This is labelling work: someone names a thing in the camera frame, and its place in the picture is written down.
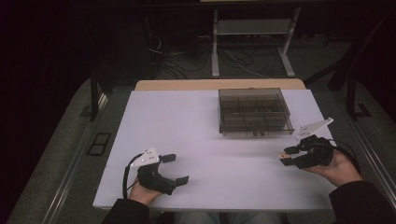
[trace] dark background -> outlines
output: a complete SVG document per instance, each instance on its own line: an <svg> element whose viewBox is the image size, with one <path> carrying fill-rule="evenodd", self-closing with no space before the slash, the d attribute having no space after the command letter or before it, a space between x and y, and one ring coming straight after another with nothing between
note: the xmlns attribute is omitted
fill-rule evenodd
<svg viewBox="0 0 396 224"><path fill-rule="evenodd" d="M380 4L376 6L358 4L353 10L351 6L303 8L295 34L297 37L315 34L354 37L356 30L368 30L378 20L384 8ZM3 143L0 222L5 222L70 99L92 71L98 73L102 89L111 92L115 85L131 85L139 79L155 78L155 68L150 65L146 47L148 30L140 20L143 12L80 10L69 1L50 0L3 1L0 10ZM212 13L181 11L157 12L152 17L151 28L167 33L169 40L175 40L176 36L176 42L184 44L182 48L193 52L198 35L205 32L211 35ZM391 96L389 92L394 84L383 82L378 76L373 78L373 73L378 72L383 78L395 75L395 17L391 19L387 29L393 31L393 35L385 31L380 33L382 37L375 39L375 45L367 50L369 54L362 58L361 69L357 71L365 74L361 76L363 83L372 87L374 95L385 102L383 106L394 109L389 103L394 100L386 97ZM369 56L373 52L375 57L381 56L378 49L387 51L386 60L378 61ZM371 70L362 67L367 62ZM145 75L131 75L132 71Z"/></svg>

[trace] wooden table edge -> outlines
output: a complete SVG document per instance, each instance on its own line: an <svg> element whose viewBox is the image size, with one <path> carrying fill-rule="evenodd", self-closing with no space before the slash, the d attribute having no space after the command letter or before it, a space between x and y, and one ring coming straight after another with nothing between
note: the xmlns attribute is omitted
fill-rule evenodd
<svg viewBox="0 0 396 224"><path fill-rule="evenodd" d="M280 88L281 90L306 90L298 78L271 79L194 79L194 80L140 80L135 91L197 91L247 88Z"/></svg>

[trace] gray floor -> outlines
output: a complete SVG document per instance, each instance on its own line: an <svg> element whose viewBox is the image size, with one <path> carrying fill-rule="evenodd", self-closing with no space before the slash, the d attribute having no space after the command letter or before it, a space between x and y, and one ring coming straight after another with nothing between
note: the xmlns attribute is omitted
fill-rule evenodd
<svg viewBox="0 0 396 224"><path fill-rule="evenodd" d="M331 42L325 47L324 41L322 37L292 41L288 55L297 78L310 77L337 61L349 46L348 42ZM264 42L265 44L259 46L244 46L243 50L235 50L234 45L227 41L221 42L220 47L227 51L221 53L223 60L219 60L220 78L264 78L257 74L287 78L280 60L274 53L276 46L280 43L279 39L265 37ZM254 53L254 61L241 52ZM179 78L183 76L211 78L210 58L206 60L210 55L207 47L203 48L198 61L179 55L177 50L171 53L175 54L167 58L170 61L165 65L173 66L178 70L173 69L171 72L172 69L168 67L162 71L158 79L176 78L176 75ZM237 68L239 65L232 63L229 53L235 58L244 57L244 61L240 63L252 63L246 69L255 74ZM367 160L364 148L369 144L369 147L375 150L390 178L394 179L396 164L392 160L396 146L396 125L361 85L357 89L357 103L365 104L372 116L352 121L344 109L346 90L329 91L326 85L330 77L331 75L328 75L307 88L314 93L324 118L334 119L334 123L329 126L334 139L346 142L355 149L361 163L363 177L375 183L384 195L388 196L387 190L383 188L383 181L377 177L378 171ZM81 86L64 113L58 129L52 136L8 223L42 223L43 220L45 223L101 222L106 211L93 208L92 202L117 134L123 109L132 90L133 87L117 87L112 94L108 95L106 106L101 110L98 118L90 121L88 117L81 116L81 112L91 100L89 80ZM88 156L85 152L97 133L111 133L110 142L103 156ZM288 218L291 224L334 222L331 211L290 213Z"/></svg>

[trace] black cable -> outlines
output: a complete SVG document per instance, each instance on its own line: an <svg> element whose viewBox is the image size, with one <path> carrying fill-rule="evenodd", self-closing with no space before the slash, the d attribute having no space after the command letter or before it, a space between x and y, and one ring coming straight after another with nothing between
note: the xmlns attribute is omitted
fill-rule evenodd
<svg viewBox="0 0 396 224"><path fill-rule="evenodd" d="M133 187L137 182L139 182L139 180L136 180L131 186L129 186L128 189L130 189L131 187Z"/></svg>
<svg viewBox="0 0 396 224"><path fill-rule="evenodd" d="M260 46L258 46L257 48L255 48L255 49L253 50L252 53L248 53L245 49L239 48L239 46L238 46L237 44L235 44L234 42L233 42L233 45L237 48L237 52L247 55L247 57L238 58L237 61L234 60L233 63L239 63L240 66L243 65L245 68L246 68L247 66L249 66L249 65L251 65L251 64L253 64L253 63L255 62L255 57L261 57L261 56L262 56L262 57L267 57L267 56L269 56L269 55L272 55L272 54L274 54L274 53L277 53L277 49L275 49L275 50L273 50L273 51L271 51L271 52L269 52L269 53L265 53L265 54L256 54L256 52L259 50ZM251 63L247 63L246 61L243 61L243 60L245 60L245 59L247 59L247 58L251 58L251 60L252 60ZM227 63L223 58L221 58L221 59L222 59L223 62L225 62L227 65L229 65L229 66L231 66L231 67L233 67L233 68L240 68L240 67L234 66L234 65L232 65L232 64L230 64L230 63ZM275 65L276 65L276 63L277 63L277 60L278 60L278 57L276 57L276 60L274 61L274 63L273 63L273 65L272 65L271 68L270 68L270 67L263 68L262 70L260 70L260 71L257 72L256 74L262 75L263 73L265 73L265 74L266 74L266 73L269 73L269 74L271 74L271 75L275 75L276 77L279 77L279 71L274 69L274 67L275 67Z"/></svg>
<svg viewBox="0 0 396 224"><path fill-rule="evenodd" d="M184 78L188 79L188 78L186 77L186 74L184 74L184 72L185 72L186 70L185 70L182 66L180 66L180 65L178 65L177 63L174 63L174 62L172 62L172 61L170 61L170 60L165 60L165 61L168 62L168 63L174 64L176 67L180 68L182 71L176 69L176 67L169 66L169 65L166 65L166 64L164 64L164 66L166 66L166 67L169 68L169 69L173 69L173 70L179 72Z"/></svg>
<svg viewBox="0 0 396 224"><path fill-rule="evenodd" d="M196 68L196 69L186 69L186 71L187 71L187 72L197 72L197 71L200 71L200 70L204 69L204 68L206 67L207 59L209 59L210 52L211 52L211 51L203 52L203 53L202 53L202 54L208 53L208 54L206 55L206 57L205 57L205 60L204 60L204 63L203 63L202 66L200 66L200 67L198 67L198 68Z"/></svg>
<svg viewBox="0 0 396 224"><path fill-rule="evenodd" d="M335 143L341 143L341 144L343 144L344 146L346 146L347 148L349 148L349 150L350 150L350 151L352 152L352 154L353 154L353 157L357 158L356 153L355 153L355 150L353 150L353 148L352 148L350 145L348 145L347 143L342 142L342 141L339 141L339 140L335 140L335 139L329 139L329 141L334 141Z"/></svg>
<svg viewBox="0 0 396 224"><path fill-rule="evenodd" d="M263 75L263 74L259 74L259 73L257 73L257 72L253 72L253 71L251 71L251 70L246 69L246 66L243 66L240 62L238 62L238 61L235 59L235 57L234 57L230 52L228 52L227 50L224 50L224 49L223 49L222 51L224 51L225 53L229 54L229 56L233 58L234 62L237 63L237 64L239 65L239 68L242 68L243 70L245 70L245 71L247 71L247 72L249 72L250 74L253 74L253 75L255 75L255 76L270 78L270 77L265 76L265 75Z"/></svg>
<svg viewBox="0 0 396 224"><path fill-rule="evenodd" d="M352 162L353 166L355 166L356 171L358 171L359 174L361 173L361 167L360 167L358 159L356 157L354 157L352 154L350 154L343 147L336 147L335 149L337 149L338 151L340 151L341 153L346 155L349 158L350 162Z"/></svg>
<svg viewBox="0 0 396 224"><path fill-rule="evenodd" d="M143 155L143 153L138 154L137 156L135 156L133 159L131 159L131 161L128 163L128 165L125 167L125 171L124 171L124 177L122 179L122 196L124 199L128 198L128 188L127 188L127 184L128 184L128 174L129 174L129 170L131 168L131 164L137 159L139 158L141 155Z"/></svg>
<svg viewBox="0 0 396 224"><path fill-rule="evenodd" d="M178 70L177 68L173 67L173 66L169 66L169 65L165 65L164 66L169 72L172 72L173 74L177 75L177 79L178 79L178 75L181 75L182 77L186 78L186 75L184 74L183 71Z"/></svg>
<svg viewBox="0 0 396 224"><path fill-rule="evenodd" d="M218 41L218 43L219 43L219 47L220 47L220 48L227 49L227 47L222 46L222 45L221 45L222 43L220 43L219 41ZM255 47L255 49L253 50L252 53L248 53L245 49L242 49L242 48L240 47L240 44L235 43L235 41L233 41L232 44L233 44L233 46L237 49L237 51L239 51L240 53L241 53L241 51L242 51L243 54L246 54L246 55L247 55L247 58L248 58L248 57L252 57L252 58L253 58L253 57L255 57L255 56L256 56L256 57L265 57L265 56L268 56L268 55L277 53L277 49L275 49L274 51L272 51L272 52L270 52L270 53L256 54L256 52L257 52L261 47L266 46L266 44L265 44L264 41L262 41L262 43L261 43L259 46Z"/></svg>
<svg viewBox="0 0 396 224"><path fill-rule="evenodd" d="M184 62L188 60L194 60L196 58L195 55L187 52L187 51L181 51L180 53L172 53L166 55L167 58L172 58L171 60L173 62Z"/></svg>
<svg viewBox="0 0 396 224"><path fill-rule="evenodd" d="M158 64L158 65L159 65L160 68L161 68L162 70L164 70L165 72L169 72L169 73L173 74L173 75L170 75L171 77L173 77L174 79L178 79L177 73L175 73L174 71L172 71L172 70L170 69L169 66L166 66L166 65L163 65L163 64Z"/></svg>

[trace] white tag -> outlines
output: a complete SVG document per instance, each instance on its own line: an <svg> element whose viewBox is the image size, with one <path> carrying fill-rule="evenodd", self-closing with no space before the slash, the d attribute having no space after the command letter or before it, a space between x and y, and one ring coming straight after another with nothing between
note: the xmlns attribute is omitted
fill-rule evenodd
<svg viewBox="0 0 396 224"><path fill-rule="evenodd" d="M302 139L305 139L306 137L309 137L309 136L315 134L317 131L319 131L323 127L326 127L327 125L329 125L332 122L333 122L333 119L328 118L323 121L319 121L316 123L311 123L311 124L302 126L300 131L298 132L297 137L296 137L297 141L300 141Z"/></svg>
<svg viewBox="0 0 396 224"><path fill-rule="evenodd" d="M159 161L160 158L158 157L157 149L155 149L155 147L151 147L150 149L146 150L145 153L143 153L139 158L137 158L131 164L131 167L150 165Z"/></svg>

